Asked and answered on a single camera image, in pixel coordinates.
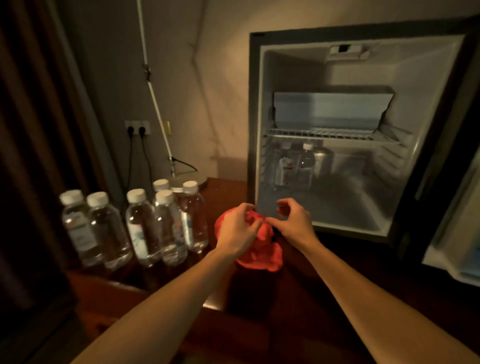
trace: power socket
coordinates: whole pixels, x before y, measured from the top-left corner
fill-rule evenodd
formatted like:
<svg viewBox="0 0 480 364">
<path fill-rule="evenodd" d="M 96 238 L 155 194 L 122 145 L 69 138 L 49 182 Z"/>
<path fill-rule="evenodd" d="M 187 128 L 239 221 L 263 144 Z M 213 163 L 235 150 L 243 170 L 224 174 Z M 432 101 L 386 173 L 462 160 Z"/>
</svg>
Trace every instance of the power socket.
<svg viewBox="0 0 480 364">
<path fill-rule="evenodd" d="M 150 135 L 150 122 L 148 120 L 125 120 L 125 129 L 133 127 L 133 135 L 138 135 L 138 129 L 145 128 L 145 135 Z"/>
</svg>

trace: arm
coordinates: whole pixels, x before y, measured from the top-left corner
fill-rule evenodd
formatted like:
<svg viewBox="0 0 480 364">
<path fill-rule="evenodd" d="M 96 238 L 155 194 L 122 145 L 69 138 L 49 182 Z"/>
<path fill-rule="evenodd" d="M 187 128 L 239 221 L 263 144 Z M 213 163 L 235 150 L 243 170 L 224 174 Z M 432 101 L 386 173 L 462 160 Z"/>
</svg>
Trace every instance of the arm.
<svg viewBox="0 0 480 364">
<path fill-rule="evenodd" d="M 228 267 L 254 240 L 262 222 L 245 224 L 241 204 L 225 216 L 217 248 L 123 316 L 72 364 L 169 363 L 203 303 Z"/>
<path fill-rule="evenodd" d="M 288 220 L 265 221 L 307 257 L 377 363 L 480 363 L 457 339 L 325 248 L 294 199 L 277 203 Z"/>
</svg>

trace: fridge door shelf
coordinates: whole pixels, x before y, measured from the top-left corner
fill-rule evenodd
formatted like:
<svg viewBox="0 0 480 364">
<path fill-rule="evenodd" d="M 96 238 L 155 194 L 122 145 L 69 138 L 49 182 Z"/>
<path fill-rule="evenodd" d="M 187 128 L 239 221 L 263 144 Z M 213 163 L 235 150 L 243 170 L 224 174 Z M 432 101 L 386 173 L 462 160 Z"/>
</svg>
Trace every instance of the fridge door shelf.
<svg viewBox="0 0 480 364">
<path fill-rule="evenodd" d="M 314 129 L 314 130 L 293 130 L 272 128 L 266 136 L 277 138 L 298 138 L 298 139 L 337 139 L 337 140 L 356 140 L 362 142 L 371 142 L 376 145 L 400 143 L 384 133 L 376 130 L 373 133 L 362 130 L 345 129 Z"/>
</svg>

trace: red cloth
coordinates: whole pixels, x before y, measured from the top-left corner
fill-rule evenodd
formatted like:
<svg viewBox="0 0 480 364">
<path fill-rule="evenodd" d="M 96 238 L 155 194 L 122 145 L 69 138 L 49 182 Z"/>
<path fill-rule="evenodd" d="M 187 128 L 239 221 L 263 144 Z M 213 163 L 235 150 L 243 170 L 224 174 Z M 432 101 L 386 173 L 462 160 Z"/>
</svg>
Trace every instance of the red cloth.
<svg viewBox="0 0 480 364">
<path fill-rule="evenodd" d="M 218 239 L 225 215 L 236 209 L 236 207 L 225 211 L 215 222 L 215 236 Z M 245 222 L 251 226 L 255 220 L 265 220 L 265 216 L 248 211 L 245 214 Z M 258 230 L 257 238 L 250 248 L 239 258 L 237 263 L 242 267 L 250 269 L 266 269 L 270 272 L 277 272 L 283 266 L 282 248 L 277 243 L 272 243 L 273 229 L 270 224 L 264 222 Z"/>
</svg>

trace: mini fridge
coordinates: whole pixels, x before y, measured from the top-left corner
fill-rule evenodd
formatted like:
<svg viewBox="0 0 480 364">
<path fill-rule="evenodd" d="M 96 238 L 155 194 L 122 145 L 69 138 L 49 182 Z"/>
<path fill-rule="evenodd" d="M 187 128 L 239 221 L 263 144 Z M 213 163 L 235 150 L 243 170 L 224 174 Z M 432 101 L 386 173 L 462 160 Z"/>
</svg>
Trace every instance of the mini fridge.
<svg viewBox="0 0 480 364">
<path fill-rule="evenodd" d="M 422 261 L 479 146 L 479 19 L 252 33 L 249 201 Z M 328 151 L 308 189 L 276 185 L 285 142 L 294 176 L 303 143 Z"/>
</svg>

